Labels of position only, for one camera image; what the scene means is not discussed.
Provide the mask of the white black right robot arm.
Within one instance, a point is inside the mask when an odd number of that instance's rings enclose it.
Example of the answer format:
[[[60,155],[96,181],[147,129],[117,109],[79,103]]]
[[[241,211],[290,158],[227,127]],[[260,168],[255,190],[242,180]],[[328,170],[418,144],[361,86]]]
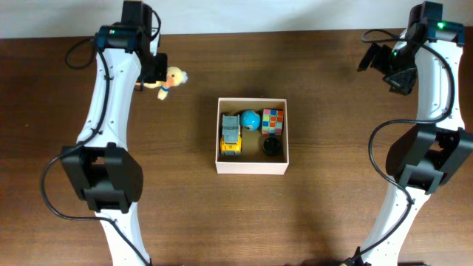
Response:
[[[409,13],[406,29],[387,33],[385,39],[361,38],[370,44],[358,65],[383,74],[391,92],[409,95],[418,87],[414,119],[389,120],[377,126],[409,124],[411,129],[395,141],[386,158],[386,169],[374,169],[388,183],[379,215],[363,245],[344,265],[398,265],[401,247],[419,210],[472,154],[472,134],[461,117],[458,71],[466,28],[445,21],[440,3],[424,1]]]

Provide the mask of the yellow grey toy truck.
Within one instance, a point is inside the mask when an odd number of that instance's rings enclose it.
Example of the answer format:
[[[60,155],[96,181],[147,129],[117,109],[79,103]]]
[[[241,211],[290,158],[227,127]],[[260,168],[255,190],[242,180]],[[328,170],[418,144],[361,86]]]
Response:
[[[242,134],[240,118],[237,116],[222,116],[222,136],[220,138],[220,154],[240,156],[242,153]]]

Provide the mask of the yellow plush duck toy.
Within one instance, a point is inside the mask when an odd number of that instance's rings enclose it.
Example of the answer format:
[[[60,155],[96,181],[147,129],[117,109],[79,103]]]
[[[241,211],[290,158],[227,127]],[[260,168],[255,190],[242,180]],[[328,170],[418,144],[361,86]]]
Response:
[[[156,81],[155,83],[136,83],[136,85],[143,86],[147,89],[159,89],[157,98],[165,100],[171,91],[172,87],[179,86],[188,81],[188,73],[176,66],[169,66],[167,69],[167,76],[165,81]]]

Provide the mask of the pink cardboard box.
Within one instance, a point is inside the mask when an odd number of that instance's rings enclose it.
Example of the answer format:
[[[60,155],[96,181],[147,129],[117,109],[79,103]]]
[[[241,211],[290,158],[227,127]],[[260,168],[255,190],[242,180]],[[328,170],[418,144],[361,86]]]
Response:
[[[222,136],[222,116],[238,115],[252,109],[261,112],[264,109],[283,111],[282,134],[278,136],[281,151],[276,156],[268,156],[263,152],[266,136],[259,130],[249,132],[242,130],[242,154],[227,156],[220,154],[220,139]],[[278,98],[219,98],[217,104],[217,129],[215,140],[215,166],[219,174],[274,174],[283,175],[289,166],[289,143],[287,101]]]

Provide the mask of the black round lid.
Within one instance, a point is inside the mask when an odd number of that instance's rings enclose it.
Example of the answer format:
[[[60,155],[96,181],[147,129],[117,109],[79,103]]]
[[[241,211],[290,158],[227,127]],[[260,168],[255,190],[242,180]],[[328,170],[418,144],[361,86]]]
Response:
[[[268,137],[263,142],[263,152],[270,157],[278,156],[282,150],[281,142],[275,137]]]

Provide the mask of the blue white ball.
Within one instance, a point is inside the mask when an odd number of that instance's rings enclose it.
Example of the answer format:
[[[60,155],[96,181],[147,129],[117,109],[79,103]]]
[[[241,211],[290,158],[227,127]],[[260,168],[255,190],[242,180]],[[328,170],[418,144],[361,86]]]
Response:
[[[245,110],[240,116],[240,124],[243,129],[256,131],[261,123],[260,115],[254,110]]]

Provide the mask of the colourful puzzle cube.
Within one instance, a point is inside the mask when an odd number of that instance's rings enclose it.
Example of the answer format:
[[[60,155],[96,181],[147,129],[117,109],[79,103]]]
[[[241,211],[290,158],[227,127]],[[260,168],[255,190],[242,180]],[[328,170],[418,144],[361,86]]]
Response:
[[[284,115],[283,110],[264,109],[262,113],[261,133],[268,136],[282,135]]]

